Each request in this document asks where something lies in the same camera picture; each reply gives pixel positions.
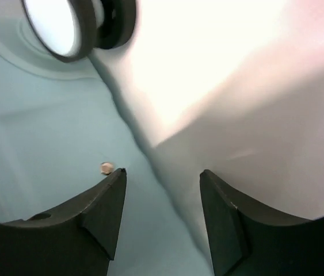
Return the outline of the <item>light blue suitcase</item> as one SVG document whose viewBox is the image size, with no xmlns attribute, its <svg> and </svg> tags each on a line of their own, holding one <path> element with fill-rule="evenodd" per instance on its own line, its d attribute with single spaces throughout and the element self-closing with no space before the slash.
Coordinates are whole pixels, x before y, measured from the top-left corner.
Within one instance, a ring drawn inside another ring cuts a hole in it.
<svg viewBox="0 0 324 276">
<path fill-rule="evenodd" d="M 109 274 L 211 275 L 101 78 L 45 78 L 0 55 L 0 222 L 91 188 L 105 162 L 127 171 Z"/>
</svg>

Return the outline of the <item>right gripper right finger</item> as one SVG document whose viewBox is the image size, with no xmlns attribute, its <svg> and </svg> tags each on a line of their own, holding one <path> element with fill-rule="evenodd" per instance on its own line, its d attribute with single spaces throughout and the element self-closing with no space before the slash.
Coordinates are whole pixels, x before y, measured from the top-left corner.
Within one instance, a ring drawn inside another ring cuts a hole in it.
<svg viewBox="0 0 324 276">
<path fill-rule="evenodd" d="M 324 216 L 271 208 L 210 170 L 200 193 L 215 275 L 324 275 Z"/>
</svg>

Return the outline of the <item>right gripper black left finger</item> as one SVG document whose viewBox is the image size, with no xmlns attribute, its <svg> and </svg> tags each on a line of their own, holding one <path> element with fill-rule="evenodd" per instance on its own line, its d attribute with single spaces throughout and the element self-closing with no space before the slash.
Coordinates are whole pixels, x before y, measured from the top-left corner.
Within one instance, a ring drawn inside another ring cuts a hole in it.
<svg viewBox="0 0 324 276">
<path fill-rule="evenodd" d="M 54 208 L 0 223 L 0 275 L 107 275 L 126 187 L 119 168 Z"/>
</svg>

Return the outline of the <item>suitcase wheel front right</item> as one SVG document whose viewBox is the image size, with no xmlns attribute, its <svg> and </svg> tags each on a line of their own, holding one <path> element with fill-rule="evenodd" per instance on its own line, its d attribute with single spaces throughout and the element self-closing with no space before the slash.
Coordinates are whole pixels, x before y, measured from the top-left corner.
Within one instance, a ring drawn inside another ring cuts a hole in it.
<svg viewBox="0 0 324 276">
<path fill-rule="evenodd" d="M 42 46 L 56 59 L 71 63 L 93 49 L 114 49 L 132 37 L 135 0 L 22 1 L 29 25 Z"/>
</svg>

